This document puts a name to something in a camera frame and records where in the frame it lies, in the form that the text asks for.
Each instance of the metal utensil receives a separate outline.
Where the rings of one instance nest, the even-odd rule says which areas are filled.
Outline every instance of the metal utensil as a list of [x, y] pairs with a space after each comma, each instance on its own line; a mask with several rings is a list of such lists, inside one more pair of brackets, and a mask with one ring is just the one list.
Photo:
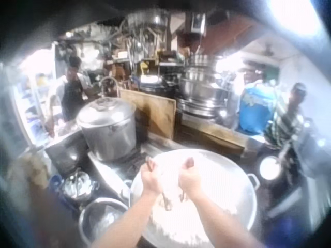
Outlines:
[[[146, 164], [147, 164], [147, 167], [148, 167], [149, 171], [152, 172], [153, 170], [151, 168], [150, 162], [151, 162], [151, 159], [149, 158], [149, 156], [147, 156], [146, 157]], [[164, 201], [164, 208], [165, 208], [165, 210], [166, 211], [170, 211], [171, 210], [171, 207], [170, 207], [169, 201], [166, 198], [166, 195], [164, 194], [164, 192], [162, 192], [162, 197], [163, 197], [163, 201]]]

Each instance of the wall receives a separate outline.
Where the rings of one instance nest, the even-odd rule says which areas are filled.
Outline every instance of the wall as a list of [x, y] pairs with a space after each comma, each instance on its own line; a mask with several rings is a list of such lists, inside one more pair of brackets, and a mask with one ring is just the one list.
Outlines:
[[313, 119], [319, 132], [331, 138], [331, 82], [304, 55], [298, 54], [280, 64], [280, 87], [291, 90], [296, 82], [307, 87], [307, 96], [302, 103], [304, 116]]

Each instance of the forearm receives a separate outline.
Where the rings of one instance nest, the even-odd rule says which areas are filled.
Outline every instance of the forearm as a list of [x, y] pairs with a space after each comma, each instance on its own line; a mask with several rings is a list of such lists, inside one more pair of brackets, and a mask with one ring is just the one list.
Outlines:
[[193, 202], [214, 247], [261, 247], [261, 244], [234, 217], [225, 213], [205, 194], [200, 193]]
[[93, 245], [93, 248], [134, 248], [145, 229], [156, 196], [142, 194], [132, 206], [107, 232]]

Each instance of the pot handle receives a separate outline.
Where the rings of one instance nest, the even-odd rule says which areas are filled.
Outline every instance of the pot handle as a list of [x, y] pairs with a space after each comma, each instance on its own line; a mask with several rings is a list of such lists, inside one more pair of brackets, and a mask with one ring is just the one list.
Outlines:
[[254, 181], [254, 183], [252, 183], [254, 190], [255, 191], [258, 190], [261, 184], [260, 184], [260, 181], [258, 180], [257, 176], [253, 173], [248, 173], [247, 176], [248, 176], [248, 178], [252, 179], [251, 181]]
[[113, 125], [109, 125], [109, 129], [112, 131], [112, 132], [115, 132], [117, 131], [119, 128], [122, 128], [124, 127], [126, 124], [130, 123], [131, 122], [131, 118], [128, 118], [126, 120], [123, 120], [119, 123], [116, 123], [116, 124], [113, 124]]

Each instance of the dough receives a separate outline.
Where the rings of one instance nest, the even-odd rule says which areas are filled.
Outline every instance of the dough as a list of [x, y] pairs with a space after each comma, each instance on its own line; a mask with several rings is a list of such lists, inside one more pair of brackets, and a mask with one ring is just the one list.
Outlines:
[[233, 181], [229, 182], [232, 180], [229, 173], [200, 153], [185, 155], [177, 153], [166, 160], [164, 158], [155, 160], [159, 166], [164, 194], [171, 202], [172, 210], [165, 210], [163, 197], [160, 195], [152, 208], [150, 221], [159, 232], [176, 243], [191, 247], [212, 247], [194, 203], [188, 198], [180, 202], [183, 191], [178, 186], [178, 174], [188, 157], [193, 157], [195, 166], [200, 171], [203, 191], [225, 211], [236, 214], [240, 192], [238, 190], [236, 192]]

